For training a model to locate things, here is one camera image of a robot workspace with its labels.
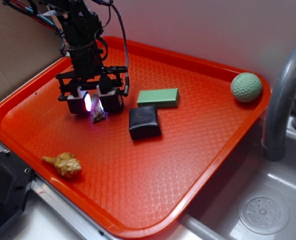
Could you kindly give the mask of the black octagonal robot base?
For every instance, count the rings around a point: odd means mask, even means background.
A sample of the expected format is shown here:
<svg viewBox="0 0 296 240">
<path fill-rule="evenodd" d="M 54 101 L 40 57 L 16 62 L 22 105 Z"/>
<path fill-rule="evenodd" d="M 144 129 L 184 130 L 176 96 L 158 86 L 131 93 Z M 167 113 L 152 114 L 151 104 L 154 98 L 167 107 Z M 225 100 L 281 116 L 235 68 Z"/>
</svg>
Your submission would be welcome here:
<svg viewBox="0 0 296 240">
<path fill-rule="evenodd" d="M 24 212 L 32 176 L 15 153 L 0 152 L 0 234 Z"/>
</svg>

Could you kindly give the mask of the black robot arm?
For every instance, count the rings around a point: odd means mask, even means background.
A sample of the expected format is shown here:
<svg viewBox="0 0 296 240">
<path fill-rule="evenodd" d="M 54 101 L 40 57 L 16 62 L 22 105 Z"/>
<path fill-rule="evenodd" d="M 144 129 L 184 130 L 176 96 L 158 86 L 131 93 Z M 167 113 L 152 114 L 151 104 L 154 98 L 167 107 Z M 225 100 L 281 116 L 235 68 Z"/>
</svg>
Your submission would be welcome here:
<svg viewBox="0 0 296 240">
<path fill-rule="evenodd" d="M 59 13 L 58 21 L 66 39 L 73 70 L 59 73 L 58 100 L 67 102 L 70 113 L 83 115 L 91 109 L 89 91 L 96 90 L 106 113 L 123 110 L 128 96 L 128 66 L 105 66 L 108 45 L 101 38 L 102 22 L 88 10 L 82 0 L 48 0 L 47 5 Z"/>
</svg>

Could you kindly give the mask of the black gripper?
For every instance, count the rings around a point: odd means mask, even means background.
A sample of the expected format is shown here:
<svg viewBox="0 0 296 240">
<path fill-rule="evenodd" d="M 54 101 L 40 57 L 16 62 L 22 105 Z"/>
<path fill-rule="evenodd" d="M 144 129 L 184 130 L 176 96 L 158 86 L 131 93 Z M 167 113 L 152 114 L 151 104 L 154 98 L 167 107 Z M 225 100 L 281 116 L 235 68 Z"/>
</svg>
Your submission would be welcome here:
<svg viewBox="0 0 296 240">
<path fill-rule="evenodd" d="M 126 74 L 125 66 L 103 66 L 90 75 L 79 75 L 76 71 L 59 73 L 60 102 L 67 102 L 71 114 L 87 115 L 91 111 L 91 97 L 86 90 L 95 90 L 106 113 L 118 113 L 124 108 L 120 87 L 123 86 L 121 74 Z"/>
</svg>

